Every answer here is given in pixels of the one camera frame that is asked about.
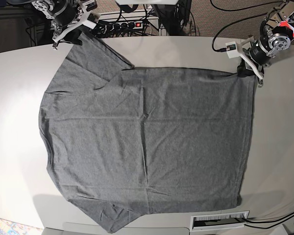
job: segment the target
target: patterned rug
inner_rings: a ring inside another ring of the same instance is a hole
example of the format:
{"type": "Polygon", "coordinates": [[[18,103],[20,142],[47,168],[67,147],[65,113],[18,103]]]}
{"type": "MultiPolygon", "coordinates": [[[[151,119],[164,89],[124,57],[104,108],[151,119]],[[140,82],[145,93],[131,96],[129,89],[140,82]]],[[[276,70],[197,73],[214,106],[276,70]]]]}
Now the patterned rug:
{"type": "Polygon", "coordinates": [[[42,229],[0,219],[0,235],[41,235],[42,229]]]}
{"type": "MultiPolygon", "coordinates": [[[[216,6],[225,9],[238,9],[270,1],[272,0],[213,0],[216,6]]],[[[99,13],[120,10],[115,0],[97,0],[97,3],[98,8],[95,11],[99,13]]],[[[210,0],[192,0],[191,12],[194,16],[197,32],[200,32],[200,35],[203,37],[213,37],[226,24],[248,16],[266,13],[277,5],[277,3],[274,3],[238,12],[224,12],[214,9],[210,4],[210,0]]],[[[258,37],[262,20],[263,17],[258,17],[235,24],[222,32],[220,37],[248,38],[249,34],[258,37]]],[[[190,17],[190,22],[194,24],[192,17],[190,17]]],[[[189,36],[194,35],[195,31],[191,30],[189,36]]]]}

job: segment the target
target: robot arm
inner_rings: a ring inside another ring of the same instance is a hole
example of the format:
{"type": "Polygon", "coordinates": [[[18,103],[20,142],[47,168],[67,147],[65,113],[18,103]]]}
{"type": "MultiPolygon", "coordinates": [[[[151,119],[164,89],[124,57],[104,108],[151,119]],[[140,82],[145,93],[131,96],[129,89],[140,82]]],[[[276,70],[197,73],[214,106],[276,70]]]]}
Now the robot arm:
{"type": "Polygon", "coordinates": [[[260,25],[260,37],[257,40],[250,37],[241,44],[227,43],[226,52],[229,58],[240,56],[245,61],[246,69],[253,71],[258,77],[261,87],[264,76],[263,66],[268,65],[269,60],[278,52],[288,49],[293,40],[294,0],[284,1],[268,12],[260,25]],[[245,49],[243,46],[249,42],[251,47],[245,49]]]}
{"type": "Polygon", "coordinates": [[[70,5],[67,0],[36,0],[32,5],[42,11],[54,26],[53,46],[57,50],[59,42],[72,30],[84,25],[95,28],[99,15],[92,12],[97,8],[96,0],[78,0],[76,5],[70,5]]]}

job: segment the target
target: white bracket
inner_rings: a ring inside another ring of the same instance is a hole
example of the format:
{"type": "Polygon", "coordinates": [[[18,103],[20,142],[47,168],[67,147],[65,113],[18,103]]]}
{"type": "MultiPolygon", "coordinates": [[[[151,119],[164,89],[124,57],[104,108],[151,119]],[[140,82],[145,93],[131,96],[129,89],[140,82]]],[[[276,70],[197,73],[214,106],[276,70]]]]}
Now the white bracket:
{"type": "Polygon", "coordinates": [[[245,62],[248,63],[248,65],[253,69],[255,75],[258,77],[259,83],[262,84],[264,75],[258,71],[258,68],[256,67],[256,65],[243,52],[243,46],[252,41],[254,41],[254,38],[250,37],[240,44],[238,44],[237,42],[226,43],[226,47],[227,47],[226,53],[230,59],[241,57],[243,60],[245,60],[245,62]]]}
{"type": "Polygon", "coordinates": [[[54,37],[53,40],[56,43],[63,39],[69,32],[76,29],[77,27],[80,27],[82,24],[91,29],[94,29],[96,27],[96,23],[89,21],[88,17],[90,16],[90,14],[94,14],[95,16],[97,16],[97,14],[93,13],[92,11],[86,11],[86,7],[81,3],[81,1],[78,1],[78,4],[83,11],[80,20],[75,24],[72,24],[69,27],[67,27],[65,30],[63,30],[63,32],[60,35],[54,37]]]}

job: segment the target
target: t-shirt sleeve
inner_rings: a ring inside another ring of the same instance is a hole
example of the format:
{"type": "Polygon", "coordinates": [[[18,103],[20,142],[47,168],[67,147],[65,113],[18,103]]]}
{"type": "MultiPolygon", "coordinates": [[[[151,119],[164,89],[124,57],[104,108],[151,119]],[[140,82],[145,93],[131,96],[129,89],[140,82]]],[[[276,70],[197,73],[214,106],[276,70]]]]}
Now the t-shirt sleeve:
{"type": "Polygon", "coordinates": [[[115,233],[133,220],[140,217],[140,214],[127,209],[120,208],[113,203],[86,197],[68,199],[73,205],[81,209],[96,223],[102,226],[108,233],[115,233]]]}
{"type": "Polygon", "coordinates": [[[101,39],[82,33],[83,45],[74,45],[46,92],[85,94],[103,88],[122,70],[134,66],[101,39]]]}

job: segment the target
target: electrical cord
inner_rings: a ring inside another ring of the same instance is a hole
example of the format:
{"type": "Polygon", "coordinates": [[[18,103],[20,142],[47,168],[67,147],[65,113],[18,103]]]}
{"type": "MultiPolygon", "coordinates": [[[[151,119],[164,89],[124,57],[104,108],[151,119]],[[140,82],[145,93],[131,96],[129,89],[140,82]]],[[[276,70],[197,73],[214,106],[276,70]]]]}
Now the electrical cord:
{"type": "MultiPolygon", "coordinates": [[[[100,24],[100,25],[103,25],[103,26],[106,26],[105,24],[103,24],[103,23],[101,23],[100,21],[98,22],[98,24],[100,24]]],[[[142,34],[142,35],[145,35],[145,36],[148,36],[148,35],[150,35],[150,36],[155,36],[155,35],[153,35],[153,34],[150,34],[150,33],[143,33],[143,32],[140,32],[140,31],[137,31],[137,30],[134,30],[134,29],[130,29],[130,28],[128,28],[128,27],[124,27],[124,26],[122,26],[122,25],[119,25],[121,28],[126,28],[127,30],[129,30],[129,31],[132,31],[132,32],[135,32],[135,33],[140,33],[140,34],[142,34]]]]}
{"type": "Polygon", "coordinates": [[[182,6],[184,9],[188,10],[188,11],[190,12],[190,14],[192,15],[193,22],[194,22],[194,27],[195,27],[195,37],[196,37],[196,36],[197,36],[197,32],[196,32],[196,23],[195,23],[194,15],[192,14],[191,10],[188,9],[185,5],[181,4],[181,6],[182,6]]]}
{"type": "Polygon", "coordinates": [[[122,16],[122,9],[120,9],[120,13],[119,13],[119,16],[118,16],[117,20],[114,21],[113,23],[115,24],[115,23],[119,22],[121,16],[122,16]]]}
{"type": "Polygon", "coordinates": [[[144,29],[144,33],[146,33],[147,28],[150,28],[151,34],[152,34],[152,27],[149,24],[146,24],[145,29],[144,29]]]}
{"type": "Polygon", "coordinates": [[[294,212],[292,212],[292,213],[290,213],[290,214],[288,214],[288,215],[286,215],[286,216],[284,216],[284,217],[282,217],[280,219],[271,220],[271,221],[263,221],[263,222],[261,222],[261,221],[250,221],[250,220],[245,219],[245,218],[241,218],[241,219],[244,220],[245,222],[252,223],[252,224],[266,224],[266,223],[275,223],[275,222],[281,221],[282,219],[285,219],[285,218],[287,218],[287,217],[289,217],[289,216],[291,216],[293,214],[294,214],[294,212]]]}
{"type": "Polygon", "coordinates": [[[133,22],[133,23],[135,23],[135,22],[137,22],[137,21],[141,21],[141,20],[143,20],[145,17],[146,17],[146,16],[143,16],[143,17],[141,17],[141,18],[138,19],[138,20],[135,20],[135,21],[129,21],[127,18],[125,18],[124,16],[122,16],[122,18],[125,19],[126,22],[133,22]]]}
{"type": "Polygon", "coordinates": [[[228,9],[223,9],[223,8],[217,7],[216,5],[214,5],[214,3],[212,2],[212,0],[210,0],[210,3],[211,3],[211,5],[214,8],[216,8],[216,9],[218,9],[220,11],[230,11],[230,12],[233,12],[233,11],[243,11],[243,10],[251,9],[251,8],[254,8],[254,7],[258,7],[258,6],[264,6],[264,5],[273,4],[273,3],[279,3],[279,2],[283,2],[283,1],[271,1],[271,2],[266,2],[266,3],[254,5],[254,6],[248,6],[248,7],[244,7],[244,8],[228,10],[228,9]]]}
{"type": "Polygon", "coordinates": [[[147,20],[147,15],[148,15],[148,13],[147,13],[147,9],[146,9],[146,7],[145,7],[145,4],[143,4],[143,7],[144,7],[144,10],[145,10],[145,19],[147,20]]]}
{"type": "Polygon", "coordinates": [[[184,24],[182,25],[182,27],[181,27],[181,30],[180,30],[180,32],[179,32],[179,34],[183,31],[183,29],[184,29],[184,24]]]}
{"type": "Polygon", "coordinates": [[[31,26],[31,27],[26,28],[26,29],[25,29],[25,32],[29,35],[30,40],[35,44],[35,46],[37,46],[35,40],[31,37],[30,33],[28,32],[28,30],[29,30],[30,28],[33,28],[33,27],[34,27],[34,26],[31,26]]]}
{"type": "Polygon", "coordinates": [[[265,16],[266,14],[267,13],[262,13],[262,14],[255,15],[255,16],[249,16],[249,17],[246,17],[246,18],[243,18],[243,19],[240,19],[240,20],[237,20],[237,21],[234,21],[232,23],[227,24],[222,29],[220,29],[219,32],[216,33],[216,35],[214,36],[214,38],[212,40],[212,43],[211,43],[212,50],[214,50],[215,52],[226,52],[226,48],[225,47],[224,48],[220,48],[220,49],[215,49],[215,40],[219,36],[219,34],[221,34],[229,26],[234,25],[234,24],[239,23],[239,22],[242,22],[242,21],[249,20],[249,19],[257,18],[257,17],[260,17],[260,16],[265,16]]]}
{"type": "Polygon", "coordinates": [[[121,17],[123,18],[123,19],[125,19],[125,21],[126,22],[128,22],[128,20],[121,14],[121,17]]]}
{"type": "Polygon", "coordinates": [[[247,219],[245,219],[245,218],[241,218],[243,221],[245,221],[245,222],[248,222],[248,223],[261,223],[261,224],[264,224],[264,223],[274,223],[274,222],[277,222],[277,221],[281,221],[281,222],[279,222],[279,223],[276,223],[276,224],[273,224],[273,225],[271,225],[271,226],[269,226],[269,227],[258,227],[258,226],[251,226],[251,225],[248,225],[248,224],[245,224],[245,226],[246,227],[250,227],[250,228],[254,228],[254,229],[271,229],[271,228],[273,228],[273,227],[275,227],[275,226],[277,226],[277,225],[279,225],[279,224],[282,224],[282,223],[284,223],[284,222],[286,222],[286,221],[288,221],[289,219],[291,219],[291,218],[293,218],[294,217],[294,212],[292,212],[292,213],[290,213],[290,214],[288,214],[288,215],[286,215],[286,216],[284,216],[284,217],[282,217],[282,218],[280,218],[280,219],[277,219],[277,220],[271,220],[271,221],[263,221],[263,222],[260,222],[260,221],[250,221],[250,220],[247,220],[247,219]]]}

